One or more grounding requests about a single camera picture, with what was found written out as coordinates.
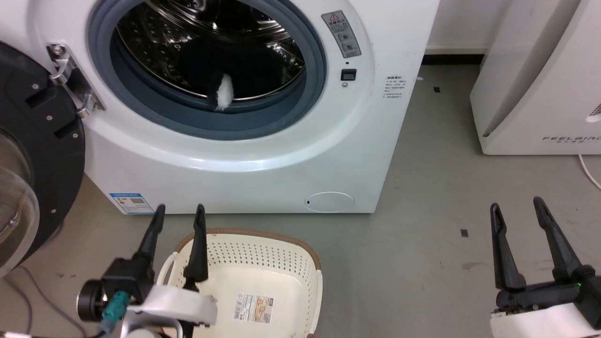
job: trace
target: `basket rim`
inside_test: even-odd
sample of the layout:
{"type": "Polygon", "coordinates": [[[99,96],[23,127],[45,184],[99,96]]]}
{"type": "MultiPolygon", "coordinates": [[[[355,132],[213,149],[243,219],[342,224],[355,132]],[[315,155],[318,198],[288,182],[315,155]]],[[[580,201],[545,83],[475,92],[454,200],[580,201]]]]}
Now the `basket rim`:
{"type": "MultiPolygon", "coordinates": [[[[236,228],[219,228],[219,229],[207,229],[207,235],[242,235],[242,236],[254,236],[254,237],[263,237],[268,239],[274,239],[276,241],[287,242],[290,244],[298,245],[303,248],[306,252],[309,253],[311,258],[313,259],[313,264],[315,264],[315,270],[321,270],[322,264],[319,262],[319,257],[317,257],[317,253],[313,248],[311,248],[307,243],[301,241],[300,239],[278,235],[276,233],[263,232],[257,230],[246,230],[246,229],[236,229],[236,228]]],[[[187,235],[182,241],[177,244],[175,247],[175,252],[179,253],[184,249],[186,244],[194,239],[194,234],[191,233],[187,235]]]]}

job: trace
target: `label sticker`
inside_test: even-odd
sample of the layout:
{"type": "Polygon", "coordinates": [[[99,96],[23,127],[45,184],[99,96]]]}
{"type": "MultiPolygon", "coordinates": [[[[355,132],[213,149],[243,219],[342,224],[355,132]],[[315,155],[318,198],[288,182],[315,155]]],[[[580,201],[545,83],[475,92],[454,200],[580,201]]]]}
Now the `label sticker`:
{"type": "Polygon", "coordinates": [[[328,25],[336,42],[338,42],[338,47],[340,47],[342,56],[345,59],[361,55],[361,48],[359,48],[353,28],[342,11],[323,14],[322,19],[328,25]]]}
{"type": "Polygon", "coordinates": [[[402,76],[387,76],[382,97],[384,99],[398,99],[403,97],[405,84],[407,84],[407,81],[405,81],[402,76]]]}
{"type": "Polygon", "coordinates": [[[141,194],[110,194],[127,214],[153,214],[154,210],[148,205],[141,194]]]}
{"type": "Polygon", "coordinates": [[[241,322],[269,324],[272,309],[273,298],[271,297],[238,293],[234,307],[234,319],[241,322]]]}

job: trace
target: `door hinge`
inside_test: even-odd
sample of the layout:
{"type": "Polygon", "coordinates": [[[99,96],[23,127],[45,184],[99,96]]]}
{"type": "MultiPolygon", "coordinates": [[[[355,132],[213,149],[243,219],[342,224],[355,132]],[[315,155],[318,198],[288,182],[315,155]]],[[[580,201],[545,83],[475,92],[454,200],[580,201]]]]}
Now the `door hinge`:
{"type": "Polygon", "coordinates": [[[95,110],[105,110],[104,104],[82,73],[69,47],[64,43],[49,43],[46,49],[56,68],[56,73],[50,75],[50,80],[67,90],[77,107],[77,115],[85,118],[95,110]]]}

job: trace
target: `stainless steel drum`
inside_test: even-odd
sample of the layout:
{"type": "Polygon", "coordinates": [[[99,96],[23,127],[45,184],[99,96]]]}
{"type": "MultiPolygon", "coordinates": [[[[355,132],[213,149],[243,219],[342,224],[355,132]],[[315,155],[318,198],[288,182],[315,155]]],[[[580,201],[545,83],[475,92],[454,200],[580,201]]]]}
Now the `stainless steel drum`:
{"type": "Polygon", "coordinates": [[[117,25],[131,56],[162,82],[196,97],[207,97],[177,69],[180,51],[194,39],[253,44],[274,50],[284,61],[278,88],[234,101],[260,99],[284,89],[299,77],[304,61],[286,30],[262,12],[236,0],[147,0],[117,25]]]}

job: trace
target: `laundry basket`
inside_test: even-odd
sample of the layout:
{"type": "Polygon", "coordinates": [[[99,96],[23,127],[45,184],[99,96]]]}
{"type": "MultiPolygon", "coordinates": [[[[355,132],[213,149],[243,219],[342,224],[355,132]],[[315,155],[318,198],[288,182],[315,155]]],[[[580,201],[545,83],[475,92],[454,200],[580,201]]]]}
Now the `laundry basket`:
{"type": "MultiPolygon", "coordinates": [[[[193,238],[167,258],[157,284],[168,279],[168,285],[183,287],[193,238]]],[[[207,256],[209,279],[197,286],[217,299],[217,323],[195,328],[194,338],[313,337],[323,282],[319,259],[306,243],[265,232],[207,229],[207,256]]]]}

